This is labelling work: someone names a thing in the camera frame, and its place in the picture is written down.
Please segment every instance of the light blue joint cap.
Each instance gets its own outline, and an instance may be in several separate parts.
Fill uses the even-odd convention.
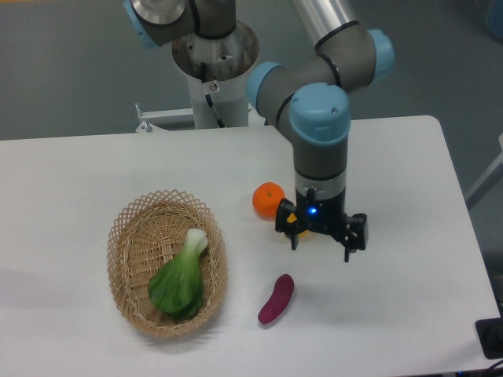
[[[155,43],[152,38],[150,38],[150,35],[147,34],[143,26],[141,25],[139,19],[136,17],[136,14],[134,14],[133,7],[131,6],[131,3],[129,0],[126,0],[124,2],[124,9],[127,12],[127,15],[129,16],[131,23],[134,26],[134,30],[138,33],[138,37],[140,37],[141,43],[143,43],[143,46],[146,49],[156,49],[159,46],[157,43]]]
[[[374,40],[376,47],[376,70],[371,83],[378,82],[393,71],[395,67],[395,51],[391,40],[381,30],[372,29],[367,31]]]
[[[274,63],[273,61],[267,61],[258,65],[248,77],[248,83],[246,85],[246,96],[255,109],[257,109],[257,96],[259,95],[260,84],[270,72],[271,69],[281,66],[279,63]]]
[[[303,86],[296,91],[289,115],[297,134],[315,145],[340,143],[351,128],[346,92],[338,86],[321,82]]]

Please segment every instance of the black cable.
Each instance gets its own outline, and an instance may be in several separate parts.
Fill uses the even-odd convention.
[[[492,373],[492,371],[496,368],[496,367],[499,367],[500,365],[503,364],[503,360],[499,360],[497,363],[495,364],[492,364],[488,369],[486,369],[484,371],[484,373],[482,374],[482,377],[498,377],[498,376],[501,376],[503,375],[503,368],[499,368],[497,370],[497,374],[494,374]]]
[[[204,85],[205,83],[205,77],[206,76],[206,68],[207,65],[204,62],[201,62],[201,83]],[[204,98],[206,99],[207,105],[210,107],[211,111],[213,112],[213,116],[215,117],[215,121],[217,122],[218,128],[226,128],[226,125],[222,121],[222,118],[220,118],[220,115],[217,112],[216,107],[213,104],[213,100],[211,99],[210,94],[205,94]]]

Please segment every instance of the silver metal tube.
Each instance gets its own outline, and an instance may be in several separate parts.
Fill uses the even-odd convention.
[[[175,22],[185,10],[185,0],[130,0],[131,6],[144,20],[156,25]]]
[[[357,20],[348,0],[292,0],[314,44],[330,31]]]

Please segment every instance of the orange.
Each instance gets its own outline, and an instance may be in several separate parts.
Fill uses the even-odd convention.
[[[274,182],[266,182],[253,192],[253,207],[264,218],[275,218],[276,210],[285,197],[283,189]]]

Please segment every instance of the white table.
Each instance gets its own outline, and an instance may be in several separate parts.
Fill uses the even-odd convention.
[[[366,251],[343,263],[323,235],[297,251],[252,193],[294,198],[292,151],[269,126],[0,142],[0,375],[395,376],[484,368],[475,321],[498,317],[438,122],[355,121],[347,212],[369,216]],[[223,231],[222,310],[197,333],[153,339],[119,314],[106,243],[148,192],[186,190]],[[257,321],[282,273],[296,292]]]

